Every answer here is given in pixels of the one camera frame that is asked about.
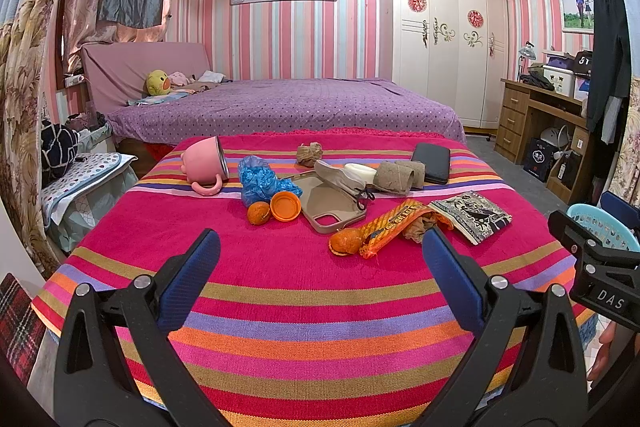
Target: white wardrobe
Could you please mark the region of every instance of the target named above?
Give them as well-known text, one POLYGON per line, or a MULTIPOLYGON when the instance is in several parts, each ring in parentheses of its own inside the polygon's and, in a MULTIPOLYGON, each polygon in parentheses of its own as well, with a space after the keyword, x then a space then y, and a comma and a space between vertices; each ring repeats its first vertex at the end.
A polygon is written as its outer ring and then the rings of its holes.
POLYGON ((380 72, 497 128, 507 71, 506 0, 380 0, 380 72))

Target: metal screw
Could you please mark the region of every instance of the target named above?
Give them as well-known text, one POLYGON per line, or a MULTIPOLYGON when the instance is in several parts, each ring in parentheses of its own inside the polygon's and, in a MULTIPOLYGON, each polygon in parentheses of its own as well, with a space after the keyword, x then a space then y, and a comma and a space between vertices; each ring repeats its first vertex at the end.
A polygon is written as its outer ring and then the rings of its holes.
POLYGON ((556 297, 564 297, 566 295, 566 290, 561 284, 554 284, 551 286, 551 293, 556 297))
POLYGON ((491 284, 494 288, 498 288, 498 290, 504 290, 509 285, 509 281, 502 275, 494 275, 491 277, 491 284))
POLYGON ((151 284, 151 277, 148 275, 139 275, 133 281, 133 286, 142 290, 151 284))
POLYGON ((82 284, 76 286, 76 295, 78 295, 79 297, 84 297, 90 291, 91 286, 89 286, 86 282, 83 282, 82 284))

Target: headboard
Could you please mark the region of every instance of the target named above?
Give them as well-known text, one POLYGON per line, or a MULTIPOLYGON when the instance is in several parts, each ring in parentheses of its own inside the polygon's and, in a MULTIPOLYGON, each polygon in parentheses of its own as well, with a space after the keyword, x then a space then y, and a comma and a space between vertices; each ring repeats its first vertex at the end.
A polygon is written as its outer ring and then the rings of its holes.
POLYGON ((204 46, 189 42, 85 44, 81 57, 89 96, 104 114, 145 96, 144 84, 151 71, 180 71, 198 79, 210 69, 204 46))

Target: orange lid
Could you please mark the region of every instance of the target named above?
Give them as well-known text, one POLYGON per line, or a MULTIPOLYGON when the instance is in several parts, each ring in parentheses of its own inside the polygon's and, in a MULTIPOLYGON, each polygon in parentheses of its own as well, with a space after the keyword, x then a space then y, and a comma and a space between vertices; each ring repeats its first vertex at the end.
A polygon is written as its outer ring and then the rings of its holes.
POLYGON ((293 221, 301 208, 300 200, 293 192, 278 192, 271 198, 271 214, 278 221, 293 221))

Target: polka dot bedspread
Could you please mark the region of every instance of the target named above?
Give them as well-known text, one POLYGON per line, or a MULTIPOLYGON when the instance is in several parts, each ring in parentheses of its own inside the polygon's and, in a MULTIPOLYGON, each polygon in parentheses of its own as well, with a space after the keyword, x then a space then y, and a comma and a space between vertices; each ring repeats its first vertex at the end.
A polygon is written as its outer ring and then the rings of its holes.
POLYGON ((455 111, 388 80, 237 80, 180 100, 123 107, 114 135, 177 144, 193 136, 368 127, 437 132, 465 143, 455 111))

